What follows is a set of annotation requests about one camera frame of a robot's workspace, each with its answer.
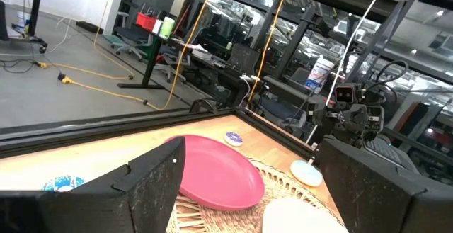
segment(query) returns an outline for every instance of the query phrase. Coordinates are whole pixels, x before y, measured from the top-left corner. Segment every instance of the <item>black stand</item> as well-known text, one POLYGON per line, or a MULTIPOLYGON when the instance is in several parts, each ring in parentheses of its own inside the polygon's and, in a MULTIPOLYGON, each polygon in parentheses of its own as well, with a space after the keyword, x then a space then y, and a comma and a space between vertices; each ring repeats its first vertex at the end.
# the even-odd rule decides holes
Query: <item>black stand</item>
POLYGON ((141 84, 118 84, 120 88, 130 88, 130 89, 164 89, 162 85, 158 84, 148 84, 153 72, 154 65, 156 65, 156 59, 159 55, 159 50, 161 49, 162 39, 158 35, 154 35, 153 45, 149 52, 147 70, 144 73, 141 84))
POLYGON ((40 4, 41 4, 41 0, 33 0, 33 5, 31 7, 31 13, 30 13, 30 25, 28 26, 28 31, 27 31, 28 38, 25 40, 24 39, 18 39, 18 40, 14 39, 14 40, 19 41, 19 42, 37 43, 37 44, 41 45, 40 53, 44 54, 47 51, 47 43, 43 39, 35 37, 36 23, 38 21, 38 14, 40 12, 40 4))

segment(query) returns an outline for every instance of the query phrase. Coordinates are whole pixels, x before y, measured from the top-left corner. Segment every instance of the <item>white cable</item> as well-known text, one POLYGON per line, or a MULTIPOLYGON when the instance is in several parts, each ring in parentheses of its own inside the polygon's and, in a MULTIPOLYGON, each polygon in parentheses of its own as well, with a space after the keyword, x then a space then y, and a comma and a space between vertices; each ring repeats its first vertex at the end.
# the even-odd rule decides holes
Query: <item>white cable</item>
MULTIPOLYGON (((55 51, 61 44, 63 44, 63 42, 66 40, 67 36, 68 36, 68 32, 69 32, 69 28, 71 27, 71 19, 69 19, 69 22, 68 22, 68 27, 66 29, 66 33, 64 35, 64 38, 63 40, 58 44, 56 45, 53 49, 51 49, 50 51, 46 52, 45 55, 55 51)), ((29 56, 33 56, 33 55, 10 55, 10 54, 0 54, 0 56, 13 56, 13 57, 29 57, 29 56)))
POLYGON ((247 95, 250 93, 250 90, 251 90, 251 87, 250 87, 250 84, 248 84, 248 81, 245 78, 243 78, 242 76, 241 76, 241 79, 246 82, 247 87, 248 87, 248 91, 247 91, 246 95, 242 98, 241 103, 239 104, 239 106, 242 105, 243 101, 246 99, 247 95))
MULTIPOLYGON (((28 7, 29 7, 29 8, 31 7, 31 5, 30 5, 30 0, 28 0, 28 7)), ((49 54, 49 53, 55 51, 55 50, 56 50, 60 45, 62 45, 63 42, 67 39, 68 32, 69 32, 69 27, 71 26, 71 20, 72 20, 72 19, 68 18, 70 14, 71 14, 71 12, 68 12, 68 14, 67 14, 65 17, 63 17, 61 20, 59 20, 58 23, 57 23, 56 26, 55 26, 55 28, 58 28, 58 25, 59 25, 62 21, 64 21, 65 19, 68 19, 68 20, 69 20, 69 22, 68 22, 68 27, 67 27, 67 29, 66 29, 66 34, 64 35, 63 40, 62 40, 58 45, 56 45, 53 49, 51 49, 50 51, 47 51, 46 53, 44 53, 44 55, 49 54)), ((32 57, 32 56, 34 56, 34 55, 14 55, 14 54, 0 53, 0 56, 32 57)))
MULTIPOLYGON (((355 28, 354 33, 351 35, 351 38, 349 39, 348 45, 346 45, 345 52, 343 53, 343 56, 341 57, 340 65, 338 66, 338 70, 337 70, 337 73, 335 75, 335 79, 333 80, 333 83, 332 83, 332 89, 329 92, 328 97, 327 97, 326 106, 328 106, 329 101, 331 100, 333 90, 335 89, 335 86, 337 84, 338 76, 340 75, 340 70, 342 69, 342 66, 343 66, 343 63, 345 61, 346 55, 348 54, 349 47, 351 46, 351 43, 354 40, 355 34, 357 34, 357 31, 359 30, 360 26, 362 25, 363 21, 365 20, 365 17, 367 17, 369 11, 371 11, 371 9, 373 8, 373 5, 376 3, 376 1, 377 0, 373 0, 371 2, 371 4, 369 5, 368 9, 365 11, 365 14, 360 19, 359 24, 355 28)), ((317 127, 318 127, 318 125, 314 126, 314 129, 311 131, 311 134, 310 134, 308 140, 306 141, 307 143, 310 141, 310 139, 313 136, 314 132, 316 131, 317 127)))

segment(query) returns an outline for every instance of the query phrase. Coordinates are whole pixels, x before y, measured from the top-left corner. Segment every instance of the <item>office chair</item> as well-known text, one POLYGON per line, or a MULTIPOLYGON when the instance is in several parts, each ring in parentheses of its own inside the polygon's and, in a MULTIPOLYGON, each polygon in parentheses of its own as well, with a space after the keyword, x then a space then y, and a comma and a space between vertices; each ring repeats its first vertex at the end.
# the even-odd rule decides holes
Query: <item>office chair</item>
MULTIPOLYGON (((178 75, 178 78, 183 80, 183 83, 186 82, 185 77, 182 74, 176 72, 176 69, 172 67, 172 65, 177 65, 179 57, 181 56, 181 51, 179 51, 179 55, 175 52, 171 51, 170 49, 163 49, 161 50, 161 57, 164 59, 166 64, 157 63, 154 65, 154 69, 164 71, 167 74, 167 82, 171 83, 171 76, 178 75)), ((186 55, 186 59, 181 61, 181 65, 183 66, 190 66, 190 55, 186 55)))
POLYGON ((121 27, 114 28, 113 31, 115 31, 125 43, 113 42, 111 47, 119 47, 116 50, 117 55, 121 54, 121 52, 124 51, 128 53, 133 52, 139 58, 139 62, 143 62, 142 55, 147 56, 147 54, 138 47, 151 46, 151 34, 135 26, 131 26, 129 28, 126 27, 126 18, 129 16, 129 14, 124 12, 118 12, 117 14, 121 16, 122 25, 121 27))

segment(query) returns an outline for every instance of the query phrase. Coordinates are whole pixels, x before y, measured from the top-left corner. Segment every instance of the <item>red box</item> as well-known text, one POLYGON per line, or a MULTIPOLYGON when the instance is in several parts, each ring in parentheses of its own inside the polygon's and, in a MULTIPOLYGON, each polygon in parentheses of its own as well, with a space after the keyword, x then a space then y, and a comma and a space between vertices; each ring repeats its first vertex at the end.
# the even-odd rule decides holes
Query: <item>red box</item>
POLYGON ((135 23, 146 30, 153 31, 156 20, 156 18, 146 16, 143 13, 138 13, 137 21, 135 23))

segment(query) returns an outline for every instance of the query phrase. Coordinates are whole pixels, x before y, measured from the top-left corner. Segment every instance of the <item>blue object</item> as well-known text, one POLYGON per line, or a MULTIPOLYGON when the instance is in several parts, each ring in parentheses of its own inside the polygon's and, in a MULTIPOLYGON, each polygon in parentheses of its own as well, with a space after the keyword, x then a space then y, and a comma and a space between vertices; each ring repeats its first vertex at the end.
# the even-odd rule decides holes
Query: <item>blue object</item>
POLYGON ((242 143, 242 137, 235 132, 227 132, 226 136, 235 142, 242 143))
POLYGON ((76 176, 59 176, 51 181, 47 182, 44 187, 42 187, 43 191, 70 191, 73 188, 77 188, 85 183, 80 177, 76 176))

